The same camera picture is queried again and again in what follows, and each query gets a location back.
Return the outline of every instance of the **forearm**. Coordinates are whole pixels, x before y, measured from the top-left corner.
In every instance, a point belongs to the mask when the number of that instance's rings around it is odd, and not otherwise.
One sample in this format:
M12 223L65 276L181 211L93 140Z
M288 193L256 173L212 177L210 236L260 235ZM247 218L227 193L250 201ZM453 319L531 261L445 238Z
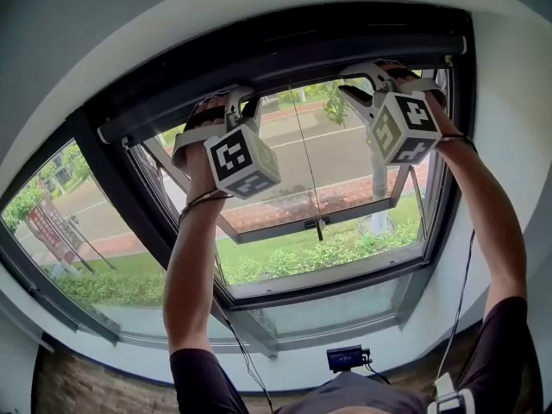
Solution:
M467 143L443 142L437 151L454 174L466 200L492 283L500 285L503 294L525 297L524 238L510 199ZM497 299L499 296L490 305L496 304Z
M167 270L164 320L169 349L209 349L207 322L215 275L216 220L223 200L193 207L180 225Z

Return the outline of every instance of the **signboard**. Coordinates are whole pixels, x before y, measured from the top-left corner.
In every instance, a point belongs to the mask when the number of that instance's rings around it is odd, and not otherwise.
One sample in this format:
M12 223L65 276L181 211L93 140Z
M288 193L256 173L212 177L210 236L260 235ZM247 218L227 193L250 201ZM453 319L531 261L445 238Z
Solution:
M77 256L60 237L59 233L69 241L75 251L78 251L82 245L82 241L75 230L64 221L63 216L55 207L49 195L46 195L28 213L28 218L33 222L42 237L54 246L59 254L63 255L63 259L68 264L72 264L75 261Z
M71 225L65 219L63 219L60 211L53 204L50 195L44 196L44 198L40 201L40 206L42 211L48 215L53 225L55 225L56 229L63 235L63 237L67 241L69 241L71 247L76 252L78 252L83 242L77 235L77 232L74 230L74 228L71 227Z

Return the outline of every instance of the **road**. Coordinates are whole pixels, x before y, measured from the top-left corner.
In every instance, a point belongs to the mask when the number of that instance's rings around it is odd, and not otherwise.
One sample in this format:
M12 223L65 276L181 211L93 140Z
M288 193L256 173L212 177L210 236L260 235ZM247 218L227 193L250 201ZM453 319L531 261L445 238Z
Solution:
M286 116L262 123L260 136L277 154L282 182L248 201L232 198L226 210L307 191L313 185L333 185L371 174L365 130L354 113L349 112L345 127L329 122L321 108L299 114L299 122L296 116ZM165 180L165 185L169 197L181 210L185 195L170 179ZM78 228L90 241L131 231L91 179L54 203L62 216L72 213L78 218ZM45 250L25 224L20 225L16 237L30 254Z

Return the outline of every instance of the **hedge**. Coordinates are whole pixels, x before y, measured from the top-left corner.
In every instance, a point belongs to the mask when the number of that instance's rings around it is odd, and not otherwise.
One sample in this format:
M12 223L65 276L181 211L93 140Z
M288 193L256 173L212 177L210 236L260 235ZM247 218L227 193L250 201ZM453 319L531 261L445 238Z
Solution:
M413 243L417 238L418 227L418 223L408 222L399 225L394 234L364 235L361 239L352 232L338 234L299 253L278 249L272 253L265 266L244 257L240 259L237 271L225 272L226 279L229 283L242 283L281 278L366 258ZM94 275L83 273L79 278L64 276L56 279L56 282L69 297L86 308L94 304L161 306L165 274L128 276L117 272Z

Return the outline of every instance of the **hand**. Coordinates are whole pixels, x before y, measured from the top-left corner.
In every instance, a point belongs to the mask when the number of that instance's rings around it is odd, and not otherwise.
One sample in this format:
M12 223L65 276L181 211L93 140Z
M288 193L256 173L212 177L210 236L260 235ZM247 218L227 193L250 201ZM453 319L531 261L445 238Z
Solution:
M405 67L405 66L389 63L389 64L382 65L380 67L384 71L387 71L388 69L395 69L397 67ZM397 78L397 84L401 86L407 81L412 81L414 79L415 78L411 76L407 76L406 79ZM447 113L437 102L437 100L435 100L435 97L430 92L425 92L425 100L428 102L428 105L430 106L431 112L433 113L433 116L437 121L437 126L439 127L439 130L441 131L441 133L443 135L448 135L448 134L458 135L460 131L455 127L452 121L450 121L450 118L447 116Z
M223 96L214 96L213 98L204 101L201 103L193 115L203 112L207 109L212 109L218 106L224 106L226 104L226 97ZM212 124L222 124L224 123L223 118L217 118L214 121L205 121L199 124L197 127L210 126ZM186 156L186 171L190 175L191 179L191 189L188 193L188 202L198 198L205 193L216 189L215 180L210 170L209 158L207 156L207 151L205 150L204 144L202 142L194 142L193 144L185 148Z

